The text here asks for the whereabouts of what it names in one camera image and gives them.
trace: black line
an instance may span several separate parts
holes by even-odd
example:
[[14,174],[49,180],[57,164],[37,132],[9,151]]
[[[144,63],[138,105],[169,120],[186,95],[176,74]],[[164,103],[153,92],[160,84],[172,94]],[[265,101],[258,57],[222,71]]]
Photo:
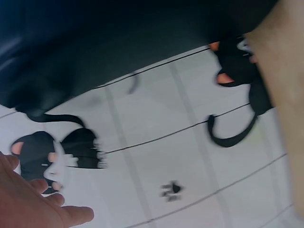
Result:
[[[227,111],[227,112],[225,112],[225,113],[216,115],[216,117],[225,115],[225,114],[227,114],[227,113],[231,113],[231,112],[233,112],[233,111],[235,111],[235,110],[237,110],[237,109],[240,109],[240,108],[242,108],[242,107],[244,107],[244,106],[247,106],[247,105],[249,105],[249,103],[244,104],[244,105],[241,105],[241,106],[239,106],[239,107],[237,107],[237,108],[234,108],[234,109],[232,109],[232,110],[229,110],[229,111]],[[142,143],[139,143],[139,144],[135,144],[135,145],[132,145],[132,146],[126,146],[126,147],[124,147],[124,148],[117,149],[117,150],[114,150],[114,151],[109,151],[109,152],[107,152],[107,154],[108,154],[108,153],[118,152],[118,151],[123,151],[123,150],[126,150],[126,149],[130,149],[130,148],[133,148],[133,147],[136,147],[136,146],[145,145],[145,144],[148,144],[148,143],[152,143],[152,142],[155,142],[155,141],[157,141],[157,140],[164,139],[164,138],[166,138],[166,137],[168,137],[168,136],[171,136],[171,135],[174,135],[174,134],[183,132],[183,131],[185,131],[185,130],[187,130],[187,129],[193,128],[193,127],[198,126],[198,125],[200,125],[200,124],[205,124],[206,122],[207,122],[207,120],[204,120],[204,121],[202,121],[202,122],[196,123],[196,124],[194,124],[194,125],[191,125],[191,126],[189,126],[189,127],[180,129],[180,130],[178,130],[178,131],[172,132],[172,133],[170,133],[170,134],[164,135],[164,136],[159,137],[159,138],[156,138],[156,139],[152,139],[152,140],[149,140],[149,141],[146,141],[146,142],[142,142]]]
[[165,63],[158,64],[158,65],[156,65],[156,66],[152,66],[152,67],[150,67],[150,68],[148,68],[148,69],[145,69],[145,70],[143,70],[143,71],[138,71],[138,72],[136,72],[136,73],[134,73],[134,74],[131,74],[131,75],[127,76],[127,77],[121,78],[121,79],[119,79],[119,80],[117,80],[117,81],[114,81],[114,82],[110,82],[110,83],[106,83],[106,84],[100,85],[100,86],[98,86],[98,87],[96,87],[96,88],[93,88],[93,89],[100,89],[100,88],[103,88],[103,87],[106,87],[106,86],[115,84],[115,83],[117,83],[117,82],[121,82],[121,81],[123,81],[123,80],[125,80],[125,79],[127,79],[127,78],[130,78],[130,77],[133,77],[133,76],[135,76],[135,75],[139,75],[139,74],[141,74],[141,73],[147,72],[147,71],[152,70],[152,69],[154,69],[154,68],[161,67],[161,66],[163,66],[163,65],[166,65],[166,64],[172,63],[172,62],[174,62],[174,61],[177,61],[177,60],[180,60],[180,59],[183,59],[183,58],[186,58],[186,57],[195,55],[195,54],[200,53],[200,52],[203,52],[203,51],[207,51],[207,50],[209,50],[209,49],[210,49],[210,48],[208,47],[208,48],[205,48],[205,49],[203,49],[203,50],[196,51],[196,52],[194,52],[194,53],[188,54],[188,55],[186,55],[186,56],[179,57],[179,58],[177,58],[177,59],[173,59],[173,60],[167,61],[167,62],[165,62]]
[[12,112],[12,113],[8,113],[8,114],[5,114],[5,115],[3,115],[3,116],[0,116],[0,119],[2,119],[2,118],[4,118],[4,117],[7,117],[7,116],[9,116],[9,115],[12,115],[12,114],[14,114],[14,113],[17,113],[17,111],[14,111],[14,112]]
[[277,217],[279,217],[280,215],[282,215],[285,211],[287,211],[290,207],[292,207],[292,204],[287,206],[286,208],[284,208],[280,213],[278,213],[276,216],[274,216],[271,220],[269,220],[267,223],[265,223],[264,225],[260,226],[259,228],[264,228],[265,226],[267,226],[269,223],[271,223],[273,220],[275,220]]
[[[213,192],[213,193],[211,193],[211,194],[209,194],[209,195],[207,195],[207,196],[205,196],[205,197],[203,197],[203,198],[201,198],[201,199],[199,199],[199,200],[197,200],[197,201],[195,201],[195,202],[193,202],[193,203],[191,203],[191,204],[188,204],[187,206],[184,206],[184,207],[182,207],[182,208],[179,208],[179,209],[177,209],[177,210],[174,210],[174,211],[172,211],[172,212],[170,212],[170,213],[161,215],[161,216],[159,216],[159,217],[153,218],[153,219],[151,219],[151,220],[149,220],[149,221],[141,222],[141,223],[138,223],[138,224],[129,226],[129,227],[125,227],[125,228],[134,228],[134,227],[137,227],[137,226],[140,226],[140,225],[149,223],[149,222],[151,222],[151,221],[156,221],[156,220],[162,219],[162,218],[164,218],[164,217],[170,216],[170,215],[172,215],[172,214],[175,214],[175,213],[177,213],[177,212],[183,211],[183,210],[185,210],[185,209],[187,209],[187,208],[189,208],[189,207],[191,207],[191,206],[194,206],[194,205],[196,205],[196,204],[199,204],[199,203],[205,201],[206,199],[208,199],[208,198],[210,198],[210,197],[212,197],[212,196],[215,196],[215,195],[217,195],[218,193],[220,193],[220,192],[226,190],[227,188],[229,188],[229,187],[231,187],[231,186],[233,186],[233,185],[235,185],[235,184],[237,184],[237,183],[240,183],[241,181],[244,181],[244,180],[248,179],[249,177],[252,177],[253,175],[255,175],[255,174],[257,174],[258,172],[260,172],[260,171],[264,170],[265,168],[269,167],[269,166],[272,165],[274,162],[276,162],[276,161],[278,161],[279,159],[285,157],[286,155],[287,155],[287,153],[281,155],[280,157],[278,157],[278,158],[272,160],[270,163],[266,164],[265,166],[259,168],[258,170],[255,170],[255,171],[252,172],[251,174],[249,174],[249,175],[247,175],[247,176],[245,176],[245,177],[243,177],[243,178],[241,178],[241,179],[239,179],[239,180],[233,182],[232,184],[229,184],[229,185],[227,185],[227,186],[225,186],[225,187],[223,187],[223,188],[221,188],[221,189],[219,189],[219,190],[217,190],[217,191],[215,191],[215,192]],[[266,226],[268,223],[270,223],[271,221],[273,221],[275,218],[277,218],[278,216],[280,216],[280,214],[282,214],[282,213],[283,213],[285,210],[287,210],[289,207],[291,207],[291,205],[288,206],[287,208],[285,208],[284,210],[282,210],[278,215],[276,215],[274,218],[272,218],[270,221],[268,221],[266,224],[264,224],[264,225],[261,226],[260,228],[263,228],[263,227]]]
[[287,155],[287,153],[281,155],[280,157],[278,157],[278,158],[272,160],[270,163],[264,165],[263,167],[259,168],[258,170],[256,170],[256,171],[252,172],[251,174],[249,174],[249,175],[247,175],[247,176],[245,176],[245,177],[243,177],[243,178],[241,178],[241,179],[239,179],[239,180],[233,182],[232,184],[229,184],[229,185],[227,185],[227,186],[225,186],[225,187],[219,189],[218,191],[223,191],[223,190],[225,190],[225,189],[227,189],[227,188],[229,188],[229,187],[231,187],[231,186],[233,186],[233,185],[235,185],[235,184],[237,184],[237,183],[239,183],[239,182],[241,182],[241,181],[246,180],[247,178],[249,178],[249,177],[255,175],[256,173],[262,171],[263,169],[267,168],[268,166],[270,166],[271,164],[273,164],[273,163],[276,162],[277,160],[279,160],[279,159],[285,157],[286,155]]
[[[121,121],[120,121],[120,118],[119,118],[119,114],[118,114],[118,111],[116,109],[116,106],[115,106],[115,103],[114,103],[114,100],[113,100],[113,96],[112,96],[112,93],[109,90],[109,88],[105,88],[105,95],[106,95],[106,98],[107,98],[108,103],[109,103],[109,108],[110,108],[110,112],[111,112],[113,120],[114,120],[115,129],[116,129],[118,135],[120,136],[119,137],[119,143],[121,144],[121,146],[126,146],[127,145],[127,139],[124,135],[124,131],[123,131],[122,124],[121,124]],[[140,205],[143,209],[143,212],[144,212],[146,218],[148,220],[151,220],[151,218],[152,218],[151,209],[149,207],[149,203],[148,203],[146,194],[143,190],[143,186],[142,186],[138,171],[136,170],[132,155],[130,154],[130,152],[128,150],[126,150],[123,153],[123,158],[124,158],[125,163],[127,164],[127,167],[128,167],[131,179],[134,183],[135,191],[137,193],[137,197],[138,197]],[[155,224],[151,223],[149,226],[151,228],[155,228]]]
[[[181,77],[176,69],[176,65],[174,63],[170,64],[170,70],[171,70],[174,82],[179,91],[180,98],[182,99],[184,107],[187,110],[188,119],[189,119],[190,123],[195,124],[198,122],[198,119],[192,108],[190,99],[189,99],[188,94],[185,89],[185,85],[183,84]],[[212,190],[219,189],[219,182],[218,182],[218,179],[216,176],[215,169],[212,164],[212,160],[209,155],[209,151],[208,151],[206,145],[201,140],[204,137],[202,135],[200,128],[195,128],[194,133],[195,133],[195,141],[198,145],[199,152],[200,152],[200,155],[202,158],[202,162],[205,164],[207,175],[209,176],[209,183],[212,187]],[[218,204],[220,206],[220,211],[222,213],[223,220],[225,222],[225,227],[232,228],[233,227],[232,219],[231,219],[230,211],[229,211],[226,200],[223,198],[222,194],[216,194],[215,198],[217,199]]]
[[[264,141],[264,145],[266,146],[266,152],[265,153],[266,153],[267,157],[270,160],[272,160],[274,158],[273,149],[272,149],[271,143],[269,141],[268,135],[265,134],[267,131],[266,131],[266,128],[264,126],[264,120],[261,118],[260,121],[261,121],[263,141]],[[275,166],[270,167],[270,173],[271,173],[271,176],[272,176],[272,185],[273,185],[273,191],[274,191],[275,206],[276,206],[277,212],[279,212],[279,211],[281,211],[283,205],[282,205],[282,202],[281,202],[281,191],[280,191],[280,188],[279,188],[279,185],[278,185],[278,180],[277,180],[278,174],[277,174]]]

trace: black and white pattern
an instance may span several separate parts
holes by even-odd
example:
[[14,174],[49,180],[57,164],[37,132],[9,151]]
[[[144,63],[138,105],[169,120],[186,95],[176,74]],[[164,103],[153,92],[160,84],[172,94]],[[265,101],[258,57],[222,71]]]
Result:
[[[227,137],[243,129],[251,112],[246,85],[214,84],[219,66],[206,49],[136,71],[140,84],[131,94],[126,93],[133,82],[129,77],[50,112],[80,116],[98,136],[92,148],[104,152],[97,158],[106,154],[106,169],[75,168],[76,155],[66,154],[71,164],[63,170],[66,204],[95,210],[92,223],[82,227],[304,226],[291,206],[275,109],[262,115],[249,136],[232,148],[209,140],[209,114],[221,116],[215,130]],[[8,154],[13,141],[38,131],[62,142],[77,129],[81,127],[75,123],[41,124],[11,114],[0,119],[0,149]],[[170,181],[182,189],[177,193],[180,199],[167,202],[163,192],[174,191],[161,186]]]

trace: human hand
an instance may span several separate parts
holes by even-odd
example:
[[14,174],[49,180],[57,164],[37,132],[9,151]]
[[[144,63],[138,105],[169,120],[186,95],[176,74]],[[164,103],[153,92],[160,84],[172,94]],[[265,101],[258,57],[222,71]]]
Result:
[[41,196],[45,180],[25,181],[14,169],[19,160],[0,152],[0,227],[69,228],[91,221],[94,212],[88,207],[64,206],[64,197]]

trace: pink cat ear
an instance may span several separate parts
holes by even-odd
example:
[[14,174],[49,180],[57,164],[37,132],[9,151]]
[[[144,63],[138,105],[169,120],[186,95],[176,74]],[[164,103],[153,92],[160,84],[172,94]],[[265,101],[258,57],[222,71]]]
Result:
[[229,77],[226,73],[222,73],[217,76],[217,82],[219,84],[226,84],[226,83],[234,82],[234,80],[231,79],[231,77]]
[[21,154],[21,149],[23,147],[24,142],[17,142],[11,146],[11,151],[13,154]]
[[219,41],[218,42],[214,42],[212,44],[209,44],[209,47],[212,51],[218,51],[219,49]]

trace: black fabric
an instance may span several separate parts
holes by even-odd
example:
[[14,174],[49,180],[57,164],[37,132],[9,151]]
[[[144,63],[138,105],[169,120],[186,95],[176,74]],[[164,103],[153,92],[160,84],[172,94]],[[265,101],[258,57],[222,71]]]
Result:
[[213,129],[216,122],[215,118],[216,117],[214,115],[210,115],[208,117],[207,128],[208,128],[209,136],[215,144],[227,148],[238,144],[239,142],[241,142],[243,139],[246,138],[246,136],[251,132],[253,126],[256,123],[257,115],[253,116],[252,120],[250,121],[250,123],[248,124],[248,126],[245,128],[244,131],[230,138],[218,138],[214,135]]
[[249,61],[249,58],[253,56],[253,53],[250,47],[247,47],[246,40],[243,36],[220,41],[218,50],[214,53],[217,55],[218,62],[222,67],[217,76],[226,73],[234,80],[234,82],[219,85],[234,87],[242,84],[250,84],[248,99],[254,112],[254,117],[243,132],[229,138],[218,138],[213,132],[215,116],[210,115],[207,120],[210,139],[221,147],[232,147],[245,139],[256,123],[257,117],[273,108],[273,106],[257,65]]
[[40,116],[115,78],[249,32],[276,2],[0,1],[0,104]]
[[29,119],[38,123],[47,123],[47,122],[73,122],[79,124],[82,127],[86,127],[85,123],[75,115],[49,115],[49,114],[42,114],[40,116],[31,116],[27,115]]
[[261,78],[257,78],[250,85],[249,103],[256,115],[262,115],[273,108],[266,86]]
[[94,143],[95,140],[96,136],[91,130],[80,128],[65,137],[61,144],[66,154],[78,158],[79,168],[106,168],[106,163],[103,161],[105,153]]
[[252,51],[246,44],[243,36],[231,37],[219,42],[217,55],[218,62],[222,66],[221,73],[226,73],[234,82],[220,84],[224,87],[235,87],[242,84],[250,84],[255,78],[260,77],[256,64],[249,60]]
[[48,154],[55,152],[53,145],[54,138],[47,132],[35,132],[30,135],[23,136],[12,143],[11,147],[19,142],[23,142],[20,155],[16,155],[20,161],[21,176],[31,181],[34,179],[45,179],[48,183],[48,189],[44,194],[51,194],[56,192],[52,188],[54,181],[44,177],[44,172],[52,164],[48,160]]

